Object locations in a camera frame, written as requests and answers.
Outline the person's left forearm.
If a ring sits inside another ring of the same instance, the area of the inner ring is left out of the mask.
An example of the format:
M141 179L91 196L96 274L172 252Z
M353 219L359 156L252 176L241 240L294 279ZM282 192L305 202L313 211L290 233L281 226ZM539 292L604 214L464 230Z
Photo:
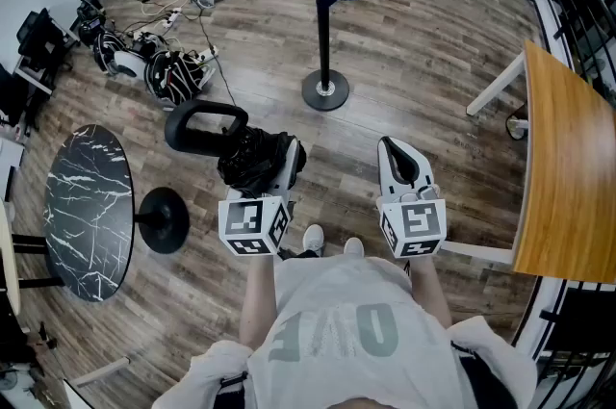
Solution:
M252 257L249 261L239 340L252 350L264 343L277 318L274 280L277 262L277 256Z

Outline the large black white-striped helmet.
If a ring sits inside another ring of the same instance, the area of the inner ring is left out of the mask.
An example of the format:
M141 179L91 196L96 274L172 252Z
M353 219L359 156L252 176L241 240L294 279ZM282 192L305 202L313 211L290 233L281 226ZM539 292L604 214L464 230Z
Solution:
M144 82L148 91L171 111L196 98L216 73L216 69L180 51L159 51L146 63Z

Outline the beige round table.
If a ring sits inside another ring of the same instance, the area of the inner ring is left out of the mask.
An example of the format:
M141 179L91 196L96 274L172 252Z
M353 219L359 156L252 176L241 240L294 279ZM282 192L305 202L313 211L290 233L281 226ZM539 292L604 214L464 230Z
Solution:
M50 249L44 237L14 234L7 215L7 209L0 200L0 262L2 263L4 289L17 316L21 311L20 291L25 289L38 289L46 287L61 287L64 281L59 276L49 276L40 279L20 279L18 277L16 255L43 255L50 258Z

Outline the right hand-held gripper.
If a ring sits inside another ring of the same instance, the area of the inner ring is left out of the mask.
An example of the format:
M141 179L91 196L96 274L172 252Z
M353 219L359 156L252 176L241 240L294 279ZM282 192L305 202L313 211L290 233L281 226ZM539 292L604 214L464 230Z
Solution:
M379 227L396 259L437 253L447 235L446 203L429 160L412 145L383 137L377 144ZM408 192L408 186L415 192Z

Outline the white printed t-shirt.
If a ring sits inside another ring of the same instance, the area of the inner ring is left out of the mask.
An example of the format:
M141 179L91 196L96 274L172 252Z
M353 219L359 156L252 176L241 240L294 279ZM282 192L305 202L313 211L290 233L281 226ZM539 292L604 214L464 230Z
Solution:
M464 409L449 336L378 258L289 259L274 268L278 316L248 358L258 409L326 409L367 398Z

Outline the black metal railing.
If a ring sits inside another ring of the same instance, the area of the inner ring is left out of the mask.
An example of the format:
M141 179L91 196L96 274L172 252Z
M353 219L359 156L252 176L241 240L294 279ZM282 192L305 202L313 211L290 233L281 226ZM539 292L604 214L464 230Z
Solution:
M533 0L547 49L616 110L616 0ZM537 280L524 328L539 381L530 409L616 409L616 285Z

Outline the black coat stand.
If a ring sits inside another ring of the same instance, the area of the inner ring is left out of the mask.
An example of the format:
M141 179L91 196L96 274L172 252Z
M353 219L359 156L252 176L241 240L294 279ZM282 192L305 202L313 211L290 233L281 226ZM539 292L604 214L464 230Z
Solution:
M320 112L329 112L340 108L349 96L347 78L329 65L329 9L331 7L319 11L316 0L320 68L310 73L302 81L304 102Z

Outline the black electronic device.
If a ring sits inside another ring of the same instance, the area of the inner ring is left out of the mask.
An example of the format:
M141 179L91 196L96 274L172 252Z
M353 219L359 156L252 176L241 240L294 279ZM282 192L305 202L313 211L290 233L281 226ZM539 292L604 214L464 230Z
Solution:
M104 29L107 19L105 9L98 0L80 0L77 16L79 39L86 46L92 46Z

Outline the wooden table with white legs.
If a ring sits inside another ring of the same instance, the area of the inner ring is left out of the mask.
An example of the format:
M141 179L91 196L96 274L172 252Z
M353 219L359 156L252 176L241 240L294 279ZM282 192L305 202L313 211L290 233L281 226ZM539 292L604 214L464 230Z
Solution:
M445 241L443 249L513 271L616 284L616 110L532 41L466 108L476 115L526 76L523 202L509 249Z

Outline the black office chair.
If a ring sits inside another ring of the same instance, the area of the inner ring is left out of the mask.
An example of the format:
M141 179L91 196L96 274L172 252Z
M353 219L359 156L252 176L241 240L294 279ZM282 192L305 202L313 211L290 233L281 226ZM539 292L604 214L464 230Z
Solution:
M19 43L18 53L24 64L34 72L57 69L62 64L69 47L65 33L57 26L47 9L39 13L29 12L16 33Z

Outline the black and white helmet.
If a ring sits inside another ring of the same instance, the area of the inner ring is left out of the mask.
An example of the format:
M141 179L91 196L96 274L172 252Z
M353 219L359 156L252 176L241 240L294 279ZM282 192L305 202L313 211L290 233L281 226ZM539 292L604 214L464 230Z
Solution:
M114 33L104 30L94 40L92 53L99 68L111 76L125 74L142 80L146 67L145 59L129 50Z

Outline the black marble round table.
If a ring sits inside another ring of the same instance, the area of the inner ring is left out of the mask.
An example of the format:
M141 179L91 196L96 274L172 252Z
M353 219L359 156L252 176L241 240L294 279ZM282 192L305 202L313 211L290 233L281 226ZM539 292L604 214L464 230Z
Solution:
M182 197L159 187L140 204L125 151L107 128L89 124L62 144L45 183L43 233L53 270L87 302L123 283L134 239L160 254L179 250L190 230Z

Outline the black umbrella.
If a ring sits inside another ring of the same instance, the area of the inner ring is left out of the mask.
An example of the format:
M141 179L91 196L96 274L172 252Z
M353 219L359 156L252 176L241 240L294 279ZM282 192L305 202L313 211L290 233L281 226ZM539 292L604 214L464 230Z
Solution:
M228 115L233 122L220 132L191 128L189 121L197 114ZM225 185L256 198L268 194L270 181L284 165L296 137L286 132L270 134L247 123L248 113L237 106L193 99L170 112L165 138L176 151L216 158Z

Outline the person's right forearm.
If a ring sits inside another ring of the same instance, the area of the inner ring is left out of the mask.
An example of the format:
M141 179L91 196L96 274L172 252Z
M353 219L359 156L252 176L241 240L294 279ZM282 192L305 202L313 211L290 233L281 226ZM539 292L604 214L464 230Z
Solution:
M450 328L452 318L449 306L432 257L414 258L409 264L414 300L445 329Z

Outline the person's left white shoe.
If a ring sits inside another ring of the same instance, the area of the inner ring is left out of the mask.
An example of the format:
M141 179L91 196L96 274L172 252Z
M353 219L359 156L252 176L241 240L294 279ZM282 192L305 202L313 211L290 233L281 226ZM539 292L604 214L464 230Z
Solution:
M324 232L322 227L318 224L308 226L302 238L302 245L302 257L321 257L324 250Z

